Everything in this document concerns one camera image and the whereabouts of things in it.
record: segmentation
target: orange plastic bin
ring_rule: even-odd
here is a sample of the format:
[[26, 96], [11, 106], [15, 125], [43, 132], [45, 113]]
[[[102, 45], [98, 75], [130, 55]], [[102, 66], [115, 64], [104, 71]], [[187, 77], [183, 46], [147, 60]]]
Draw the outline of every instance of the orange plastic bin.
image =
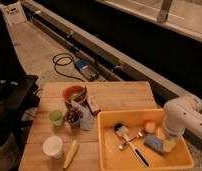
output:
[[145, 168], [130, 148], [120, 151], [118, 145], [123, 142], [114, 132], [114, 125], [122, 123], [129, 128], [129, 136], [133, 137], [137, 131], [142, 130], [145, 120], [154, 120], [161, 127], [164, 118], [163, 109], [110, 111], [98, 114], [99, 155], [102, 171], [135, 171], [135, 170], [180, 170], [194, 166], [191, 154], [181, 138], [171, 152], [160, 155], [149, 147], [143, 145], [144, 139], [133, 141], [149, 167]]

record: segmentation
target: green cup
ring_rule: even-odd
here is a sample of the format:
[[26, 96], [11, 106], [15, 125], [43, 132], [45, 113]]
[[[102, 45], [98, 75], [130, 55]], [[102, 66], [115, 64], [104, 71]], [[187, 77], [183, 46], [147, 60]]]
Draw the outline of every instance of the green cup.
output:
[[64, 122], [63, 114], [60, 110], [53, 110], [49, 112], [49, 120], [55, 126], [61, 126]]

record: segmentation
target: metal spoon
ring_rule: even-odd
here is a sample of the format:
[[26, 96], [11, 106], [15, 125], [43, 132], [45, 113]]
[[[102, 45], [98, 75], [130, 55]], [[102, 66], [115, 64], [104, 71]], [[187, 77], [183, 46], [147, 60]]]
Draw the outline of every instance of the metal spoon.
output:
[[124, 150], [127, 147], [127, 145], [128, 145], [129, 142], [133, 141], [136, 138], [142, 138], [142, 137], [144, 137], [144, 134], [141, 131], [138, 131], [137, 135], [135, 135], [134, 137], [132, 137], [130, 140], [123, 142], [118, 147], [119, 147], [120, 150]]

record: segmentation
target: brown bowl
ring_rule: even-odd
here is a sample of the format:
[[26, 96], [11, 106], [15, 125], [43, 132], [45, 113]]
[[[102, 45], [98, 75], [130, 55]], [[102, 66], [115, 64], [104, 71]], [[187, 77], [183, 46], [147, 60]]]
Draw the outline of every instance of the brown bowl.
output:
[[[62, 93], [64, 102], [66, 103], [66, 105], [68, 105], [70, 107], [71, 98], [73, 98], [74, 96], [76, 96], [77, 94], [82, 92], [84, 88], [85, 87], [79, 86], [79, 85], [74, 85], [74, 86], [66, 88]], [[86, 90], [86, 92], [80, 98], [77, 98], [75, 101], [78, 102], [79, 104], [82, 104], [86, 101], [87, 96], [88, 96], [88, 94], [87, 94], [87, 90]]]

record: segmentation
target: wooden tabletop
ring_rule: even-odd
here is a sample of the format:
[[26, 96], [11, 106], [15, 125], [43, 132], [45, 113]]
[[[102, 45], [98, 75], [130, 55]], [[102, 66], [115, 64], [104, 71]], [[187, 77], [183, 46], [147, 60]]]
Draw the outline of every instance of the wooden tabletop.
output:
[[102, 111], [154, 109], [157, 108], [148, 82], [57, 82], [44, 86], [36, 117], [30, 129], [19, 170], [62, 170], [64, 158], [51, 159], [42, 152], [44, 140], [60, 136], [66, 151], [73, 139], [80, 143], [79, 151], [68, 170], [99, 170], [97, 119], [91, 131], [71, 129], [67, 124], [54, 127], [48, 119], [48, 112], [66, 112], [62, 92], [72, 85], [84, 85]]

